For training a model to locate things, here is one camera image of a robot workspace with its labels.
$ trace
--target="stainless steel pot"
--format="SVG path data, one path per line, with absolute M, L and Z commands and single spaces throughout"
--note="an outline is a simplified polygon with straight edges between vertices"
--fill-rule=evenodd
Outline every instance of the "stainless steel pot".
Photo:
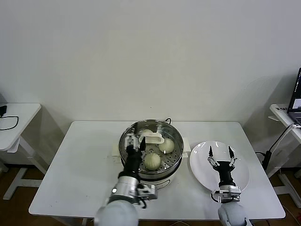
M 142 162 L 139 168 L 141 179 L 144 181 L 157 181 L 174 174 L 180 166 L 184 149 L 183 139 L 176 128 L 167 122 L 158 120 L 144 120 L 134 123 L 123 132 L 119 140 L 119 152 L 122 163 L 125 163 L 127 159 L 127 152 L 124 148 L 125 137 L 127 133 L 132 132 L 132 129 L 135 129 L 134 133 L 137 136 L 142 130 L 150 129 L 154 133 L 160 133 L 163 138 L 169 138 L 174 142 L 174 150 L 169 154 L 162 153 L 156 144 L 146 144 L 145 151 L 142 152 L 142 158 L 148 153 L 156 153 L 161 157 L 161 165 L 157 170 L 148 170 Z

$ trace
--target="white table leg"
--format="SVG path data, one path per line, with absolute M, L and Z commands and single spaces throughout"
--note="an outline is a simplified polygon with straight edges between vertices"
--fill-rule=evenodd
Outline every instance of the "white table leg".
M 88 218 L 84 218 L 83 221 L 81 222 L 81 226 L 86 226 L 88 222 Z
M 3 172 L 7 172 L 8 168 L 3 164 L 3 162 L 0 161 L 0 168 L 3 170 Z
M 295 172 L 294 175 L 295 175 L 296 178 L 301 178 L 301 169 L 298 170 L 297 172 Z
M 276 194 L 289 194 L 298 208 L 301 208 L 301 198 L 285 174 L 278 174 L 284 186 L 274 187 Z
M 21 168 L 19 172 L 17 173 L 15 179 L 10 184 L 8 190 L 5 192 L 3 199 L 4 200 L 10 200 L 10 198 L 13 196 L 15 190 L 17 187 L 39 187 L 42 183 L 42 180 L 27 180 L 22 179 L 24 174 L 26 173 L 27 168 Z
M 63 217 L 52 217 L 57 221 L 61 222 L 67 226 L 81 226 L 81 223 L 78 218 L 63 218 Z
M 41 158 L 41 156 L 20 136 L 20 145 L 24 148 L 23 154 L 31 161 L 43 174 L 46 174 L 49 165 Z

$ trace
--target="white plate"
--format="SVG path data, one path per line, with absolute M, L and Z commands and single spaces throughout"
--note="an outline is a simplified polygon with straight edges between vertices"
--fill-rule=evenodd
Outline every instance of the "white plate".
M 220 182 L 219 173 L 215 171 L 207 158 L 209 156 L 209 149 L 212 147 L 213 157 L 216 161 L 230 161 L 228 145 L 218 141 L 206 141 L 194 147 L 190 154 L 190 167 L 196 179 L 210 191 L 218 189 Z M 239 152 L 234 152 L 237 160 L 235 162 L 235 169 L 231 172 L 232 178 L 236 186 L 239 186 L 243 191 L 250 180 L 250 171 L 246 161 L 240 156 Z

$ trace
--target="laptop screen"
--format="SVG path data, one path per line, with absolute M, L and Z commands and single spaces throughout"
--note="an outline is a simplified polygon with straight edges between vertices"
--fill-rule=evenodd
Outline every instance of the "laptop screen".
M 295 84 L 295 88 L 293 91 L 292 99 L 290 105 L 288 106 L 288 112 L 292 110 L 300 110 L 301 111 L 301 68 L 299 69 L 299 73 L 297 76 L 297 81 Z

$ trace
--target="wooden floor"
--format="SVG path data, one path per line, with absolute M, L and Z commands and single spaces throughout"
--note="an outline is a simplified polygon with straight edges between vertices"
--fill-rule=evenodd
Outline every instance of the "wooden floor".
M 19 187 L 17 188 L 15 194 L 11 200 L 2 200 L 4 193 L 9 187 L 10 183 L 14 179 L 18 172 L 18 168 L 11 168 L 9 172 L 2 173 L 0 176 L 0 226 L 63 226 L 63 224 L 54 220 L 51 217 L 38 217 L 33 216 L 28 213 L 28 208 L 37 192 L 37 188 Z M 289 170 L 283 170 L 290 179 L 294 188 L 297 190 L 301 196 L 301 180 L 296 179 L 293 176 L 293 172 Z M 37 169 L 28 169 L 26 172 L 25 179 L 43 179 L 43 174 Z M 282 183 L 275 174 L 271 178 L 271 183 L 273 186 L 281 186 Z M 295 217 L 301 215 L 301 209 L 298 209 L 289 195 L 279 195 L 278 196 L 281 203 L 286 206 Z M 170 226 L 175 223 L 175 221 L 141 221 L 139 226 Z M 221 226 L 218 221 L 185 221 L 190 226 Z M 281 220 L 270 220 L 271 226 L 298 226 L 293 217 L 286 213 L 286 217 Z M 173 226 L 184 226 L 185 224 L 178 222 Z M 259 221 L 255 223 L 256 226 L 268 226 L 266 221 Z

